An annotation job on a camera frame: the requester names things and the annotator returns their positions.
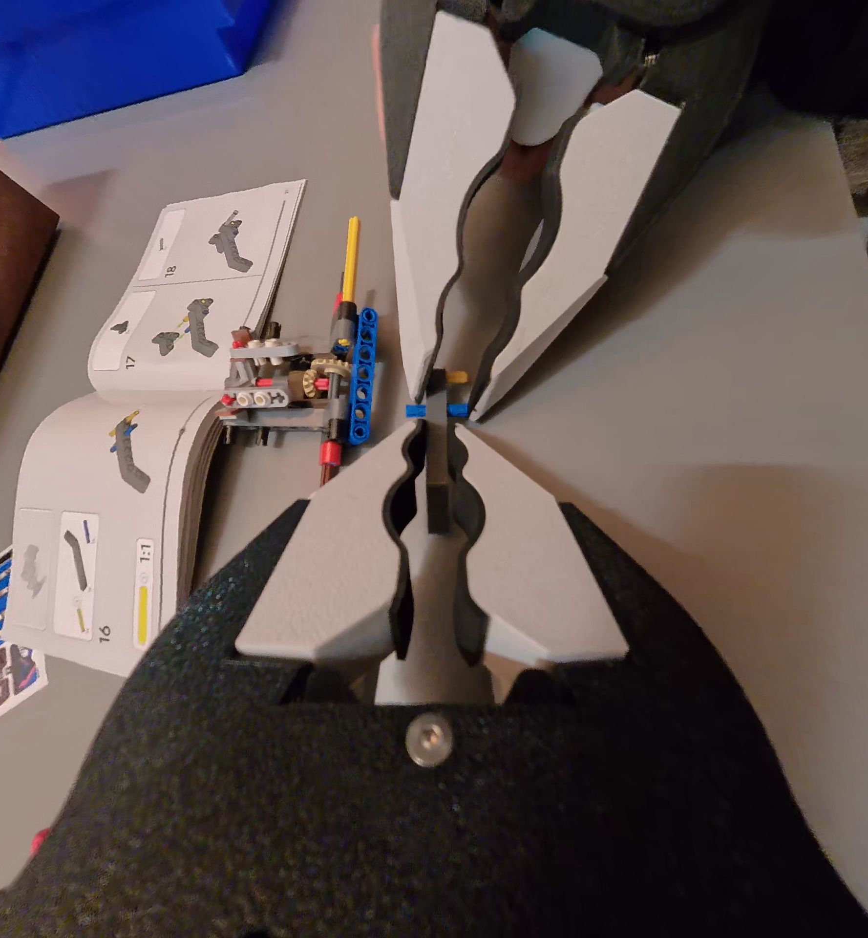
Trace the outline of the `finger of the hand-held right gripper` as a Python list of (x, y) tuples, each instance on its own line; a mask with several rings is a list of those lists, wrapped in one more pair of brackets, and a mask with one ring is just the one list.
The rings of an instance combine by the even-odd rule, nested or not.
[(566, 122), (542, 176), (543, 223), (477, 376), (471, 419), (511, 391), (602, 287), (681, 113), (636, 89)]
[(389, 11), (389, 189), (405, 381), (419, 402), (462, 270), (472, 197), (498, 166), (515, 95), (484, 10)]

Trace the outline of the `blue plastic bin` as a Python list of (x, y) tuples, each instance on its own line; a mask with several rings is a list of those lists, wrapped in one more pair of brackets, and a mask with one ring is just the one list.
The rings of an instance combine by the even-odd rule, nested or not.
[(271, 1), (0, 1), (0, 138), (243, 73)]

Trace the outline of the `dark grey beam with pins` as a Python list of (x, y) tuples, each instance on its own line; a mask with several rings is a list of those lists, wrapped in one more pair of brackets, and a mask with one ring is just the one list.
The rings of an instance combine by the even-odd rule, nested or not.
[(449, 444), (457, 421), (469, 417), (464, 388), (469, 379), (464, 371), (433, 369), (421, 404), (406, 405), (405, 417), (421, 419), (427, 428), (426, 508), (430, 534), (451, 533), (451, 476)]

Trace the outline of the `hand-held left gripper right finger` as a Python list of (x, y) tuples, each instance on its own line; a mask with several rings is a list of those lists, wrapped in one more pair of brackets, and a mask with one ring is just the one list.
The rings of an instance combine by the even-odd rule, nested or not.
[(628, 645), (562, 506), (463, 426), (454, 431), (458, 644), (519, 665), (623, 658)]

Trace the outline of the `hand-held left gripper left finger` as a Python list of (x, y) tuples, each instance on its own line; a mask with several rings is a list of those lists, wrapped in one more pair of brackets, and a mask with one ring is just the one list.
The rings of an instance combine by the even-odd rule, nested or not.
[(236, 641), (247, 656), (403, 659), (414, 621), (401, 534), (417, 512), (427, 425), (407, 421), (310, 498)]

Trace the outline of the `partly built lego chassis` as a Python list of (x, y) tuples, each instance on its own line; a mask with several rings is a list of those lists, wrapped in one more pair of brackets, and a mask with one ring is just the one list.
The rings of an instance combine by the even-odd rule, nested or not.
[(232, 333), (229, 375), (216, 415), (223, 443), (251, 434), (258, 445), (278, 431), (319, 434), (320, 486), (346, 451), (368, 442), (380, 317), (356, 304), (360, 218), (347, 223), (346, 257), (328, 337), (284, 340), (279, 324)]

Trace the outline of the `lego instruction booklet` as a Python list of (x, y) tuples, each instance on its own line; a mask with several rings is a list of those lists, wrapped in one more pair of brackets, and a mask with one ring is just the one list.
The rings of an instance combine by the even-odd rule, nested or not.
[(9, 640), (126, 676), (185, 601), (232, 333), (267, 321), (305, 185), (161, 212), (90, 348), (93, 392), (26, 447)]

